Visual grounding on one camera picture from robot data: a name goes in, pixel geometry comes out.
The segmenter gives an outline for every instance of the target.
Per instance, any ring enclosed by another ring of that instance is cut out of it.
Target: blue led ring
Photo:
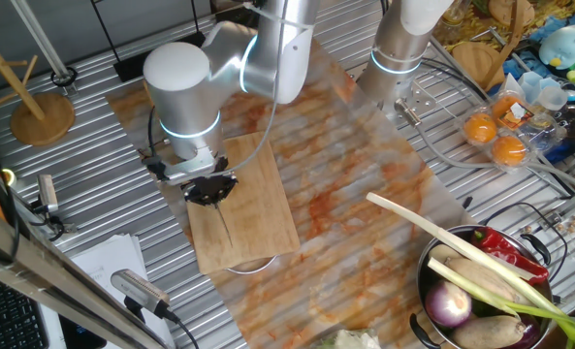
[[[167,134],[169,134],[175,138],[192,139],[192,138],[200,137],[200,136],[206,134],[207,132],[211,131],[214,127],[216,127],[216,125],[218,124],[218,121],[220,121],[220,111],[218,112],[218,115],[216,116],[216,120],[211,124],[211,126],[207,127],[207,129],[205,129],[201,132],[197,132],[196,134],[191,134],[191,135],[182,135],[182,134],[179,134],[177,132],[173,132],[173,131],[169,130],[168,128],[166,128],[166,126],[164,126],[164,124],[162,123],[162,120],[160,120],[160,126],[162,126],[162,129],[164,130],[164,132],[166,132]]]

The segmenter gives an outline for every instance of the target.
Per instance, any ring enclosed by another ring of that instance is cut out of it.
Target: wooden cutting board
[[[231,166],[248,157],[262,138],[259,132],[226,140]],[[266,141],[255,158],[236,170],[236,176],[240,183],[220,203],[233,246],[213,206],[186,203],[203,274],[300,248],[270,142]]]

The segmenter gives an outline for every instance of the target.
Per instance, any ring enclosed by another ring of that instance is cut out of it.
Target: plush toy
[[[575,29],[564,27],[552,33],[541,44],[539,58],[557,70],[571,67],[575,63]]]

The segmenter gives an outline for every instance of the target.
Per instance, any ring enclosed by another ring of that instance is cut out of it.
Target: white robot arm
[[[197,189],[204,188],[197,194],[207,197],[199,200],[202,205],[226,197],[236,182],[233,174],[211,175],[227,166],[220,107],[239,91],[270,97],[278,104],[298,96],[318,5],[318,0],[270,0],[257,10],[262,13],[259,32],[220,22],[202,48],[170,43],[149,55],[144,63],[149,94],[161,127],[182,159],[166,167],[168,183],[196,182]]]

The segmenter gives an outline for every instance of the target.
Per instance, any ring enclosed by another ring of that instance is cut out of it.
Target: white paper
[[[123,304],[125,295],[111,285],[111,275],[116,271],[129,269],[147,279],[139,240],[138,238],[130,237],[129,235],[109,238],[108,240],[74,256],[72,261],[91,276],[95,282],[102,286],[115,299],[120,301],[121,304]],[[47,318],[54,319],[54,317],[46,316],[48,314],[48,310],[49,309],[46,308],[46,311],[43,312],[45,320]],[[157,316],[153,315],[146,309],[143,309],[143,317],[150,329],[160,336],[170,348],[175,348],[173,337],[171,336],[169,327],[164,320],[158,319]],[[56,321],[46,321],[48,334],[53,334],[48,336],[48,339],[50,340],[50,348],[65,348],[62,343],[62,335],[59,335],[60,323],[56,324],[55,322],[58,323],[58,319],[56,319]],[[114,349],[118,347],[112,343],[108,343],[105,348]]]

